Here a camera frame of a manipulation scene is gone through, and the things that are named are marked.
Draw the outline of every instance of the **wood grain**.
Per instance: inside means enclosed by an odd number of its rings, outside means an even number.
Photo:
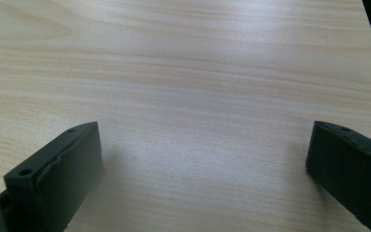
[[[315,120],[371,137],[360,1],[0,1],[0,191],[100,124],[68,231],[368,231],[305,173]]]

